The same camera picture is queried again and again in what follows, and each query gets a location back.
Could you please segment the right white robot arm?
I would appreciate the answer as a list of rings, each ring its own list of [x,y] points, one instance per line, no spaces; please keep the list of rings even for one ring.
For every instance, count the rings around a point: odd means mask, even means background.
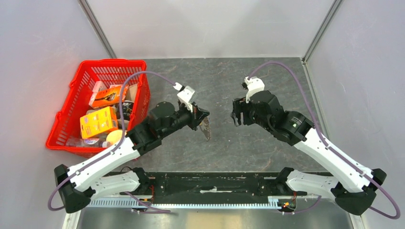
[[[324,135],[319,135],[313,122],[303,114],[284,111],[270,91],[257,92],[250,99],[234,99],[231,117],[236,126],[261,126],[277,140],[304,152],[331,173],[327,177],[286,167],[276,181],[276,190],[281,195],[292,191],[316,194],[332,199],[341,209],[359,216],[376,198],[377,186],[373,182],[381,185],[386,178],[383,170],[363,166]]]

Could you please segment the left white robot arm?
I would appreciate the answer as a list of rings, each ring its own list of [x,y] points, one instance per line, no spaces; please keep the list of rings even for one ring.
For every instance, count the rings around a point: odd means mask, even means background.
[[[164,138],[185,126],[196,130],[209,114],[209,111],[196,104],[192,104],[191,109],[185,104],[179,104],[176,110],[173,104],[160,102],[118,143],[75,166],[57,166],[54,169],[57,184],[55,192],[61,197],[62,208],[66,213],[75,213],[98,198],[124,192],[146,194],[150,188],[150,179],[144,169],[133,168],[112,176],[109,173],[159,147]]]

